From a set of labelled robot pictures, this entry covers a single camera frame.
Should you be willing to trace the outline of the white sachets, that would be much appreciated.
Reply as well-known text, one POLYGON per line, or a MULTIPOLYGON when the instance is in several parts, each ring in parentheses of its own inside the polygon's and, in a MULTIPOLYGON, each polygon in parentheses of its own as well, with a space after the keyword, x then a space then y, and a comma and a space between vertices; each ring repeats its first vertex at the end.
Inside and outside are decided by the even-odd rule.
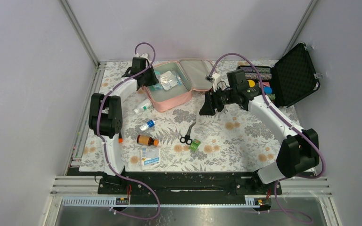
POLYGON ((159 82, 165 91, 169 91, 182 84, 181 78, 176 71, 167 71, 159 75, 159 82))

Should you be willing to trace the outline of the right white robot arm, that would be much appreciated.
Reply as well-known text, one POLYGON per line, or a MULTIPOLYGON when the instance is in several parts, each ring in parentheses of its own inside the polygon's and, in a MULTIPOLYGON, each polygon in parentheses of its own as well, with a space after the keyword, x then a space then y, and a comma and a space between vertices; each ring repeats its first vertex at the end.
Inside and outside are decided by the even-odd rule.
POLYGON ((226 105, 237 104, 261 120, 280 143, 277 159, 254 173, 251 187, 258 194, 265 193, 270 183, 300 176, 302 172, 319 165, 318 134, 313 129, 303 129, 284 115, 266 96, 263 83, 250 85, 241 70, 227 73, 224 89, 219 74, 211 71, 205 78, 212 88, 205 92, 205 102, 200 115, 213 116, 226 105))

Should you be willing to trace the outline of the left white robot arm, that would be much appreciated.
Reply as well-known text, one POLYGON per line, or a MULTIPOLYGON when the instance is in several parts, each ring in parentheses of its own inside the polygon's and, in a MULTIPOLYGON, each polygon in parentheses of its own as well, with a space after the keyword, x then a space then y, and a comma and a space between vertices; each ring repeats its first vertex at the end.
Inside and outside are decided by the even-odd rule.
POLYGON ((124 171, 122 151, 115 141, 123 127, 125 100, 138 90, 147 94, 145 103, 151 103, 158 112, 165 112, 192 99, 194 91, 208 91, 212 84, 205 80, 213 63, 204 59, 183 59, 153 66, 145 57, 135 56, 132 64, 121 76, 109 94, 94 93, 90 99, 88 125, 102 139, 104 172, 115 176, 124 171), (160 83, 159 75, 173 72, 181 84, 169 89, 153 90, 160 83))

